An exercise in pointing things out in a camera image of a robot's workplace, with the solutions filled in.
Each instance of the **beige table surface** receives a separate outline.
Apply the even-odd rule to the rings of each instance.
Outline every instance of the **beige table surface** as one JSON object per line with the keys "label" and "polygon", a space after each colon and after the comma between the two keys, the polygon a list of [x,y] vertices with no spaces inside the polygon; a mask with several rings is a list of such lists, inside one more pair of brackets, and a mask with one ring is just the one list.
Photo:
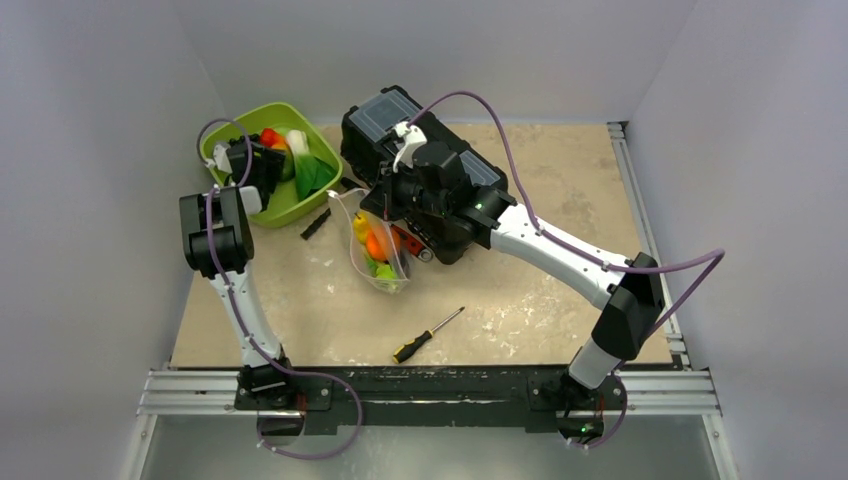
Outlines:
{"label": "beige table surface", "polygon": [[[452,125],[509,172],[488,125]],[[338,146],[338,127],[323,132]],[[639,240],[603,125],[516,125],[507,134],[537,214],[591,244],[631,258]],[[510,193],[518,197],[510,176]],[[309,241],[301,231],[324,208],[278,230],[253,226],[253,269],[262,306],[295,365],[389,365],[403,341],[466,310],[407,364],[566,363],[599,311],[566,285],[516,258],[472,246],[454,265],[413,261],[413,280],[388,295],[358,278],[333,217]],[[637,362],[670,361],[660,333]],[[171,364],[240,365],[236,336],[214,290],[199,275],[189,293]]]}

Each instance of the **black case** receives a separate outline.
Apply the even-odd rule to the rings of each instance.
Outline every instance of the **black case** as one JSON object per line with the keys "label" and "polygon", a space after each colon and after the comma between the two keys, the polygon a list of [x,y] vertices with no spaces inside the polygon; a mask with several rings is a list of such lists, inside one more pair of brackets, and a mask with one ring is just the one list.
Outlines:
{"label": "black case", "polygon": [[[395,85],[380,90],[376,97],[352,107],[342,119],[341,154],[357,178],[373,187],[380,162],[393,161],[398,146],[388,132],[403,120],[421,110],[403,88]],[[462,140],[432,113],[425,113],[416,122],[427,141],[441,141],[459,153],[466,173],[475,185],[492,186],[507,191],[509,182],[503,170],[489,163],[468,142]],[[460,258],[473,243],[464,236],[452,235],[446,220],[412,214],[406,219],[412,233],[433,251],[440,262],[450,265]]]}

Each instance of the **green bin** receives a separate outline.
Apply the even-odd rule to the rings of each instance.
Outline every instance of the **green bin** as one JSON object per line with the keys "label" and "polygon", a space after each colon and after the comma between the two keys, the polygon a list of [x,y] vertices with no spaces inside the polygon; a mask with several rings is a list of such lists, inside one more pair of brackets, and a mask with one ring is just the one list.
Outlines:
{"label": "green bin", "polygon": [[[300,112],[287,103],[269,103],[237,117],[236,121],[244,125],[244,128],[251,135],[261,133],[264,128],[273,128],[281,134],[285,134],[289,130],[301,130],[306,133],[310,152],[336,170],[336,175],[329,184],[301,202],[297,200],[294,179],[278,184],[268,202],[268,208],[250,216],[253,223],[268,228],[280,228],[306,215],[327,201],[327,190],[336,188],[342,178],[342,160],[318,129],[309,123]],[[204,157],[211,158],[215,143],[226,142],[231,138],[240,136],[241,131],[236,127],[230,124],[223,125],[206,135],[200,149]],[[215,177],[218,185],[224,184],[224,179],[227,177],[226,173],[216,168],[211,168],[209,171]]]}

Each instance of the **white wall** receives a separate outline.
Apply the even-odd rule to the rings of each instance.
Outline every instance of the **white wall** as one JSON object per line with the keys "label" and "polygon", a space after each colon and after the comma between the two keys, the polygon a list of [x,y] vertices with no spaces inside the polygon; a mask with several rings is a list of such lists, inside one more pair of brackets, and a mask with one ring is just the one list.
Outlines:
{"label": "white wall", "polygon": [[188,289],[177,198],[222,107],[165,0],[0,2],[0,465],[114,479]]}
{"label": "white wall", "polygon": [[845,25],[840,0],[702,0],[627,129],[663,260],[727,248],[681,321],[743,478],[848,472]]}
{"label": "white wall", "polygon": [[[630,118],[695,0],[174,0],[224,106],[336,122],[399,84],[477,91],[509,121]],[[472,101],[447,119],[488,121]]]}

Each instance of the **yellow and black screwdriver handle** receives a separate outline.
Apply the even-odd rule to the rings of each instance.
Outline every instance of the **yellow and black screwdriver handle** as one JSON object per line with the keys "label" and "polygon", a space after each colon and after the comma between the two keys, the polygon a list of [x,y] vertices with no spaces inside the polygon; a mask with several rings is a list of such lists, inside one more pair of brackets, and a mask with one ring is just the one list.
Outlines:
{"label": "yellow and black screwdriver handle", "polygon": [[427,341],[431,338],[433,338],[433,332],[430,330],[424,330],[424,333],[415,337],[414,340],[407,344],[401,345],[400,348],[395,350],[394,355],[392,355],[392,359],[395,361],[395,363],[398,364],[409,360],[409,358],[412,357],[415,352],[417,352],[418,349],[421,348],[425,343],[427,343]]}

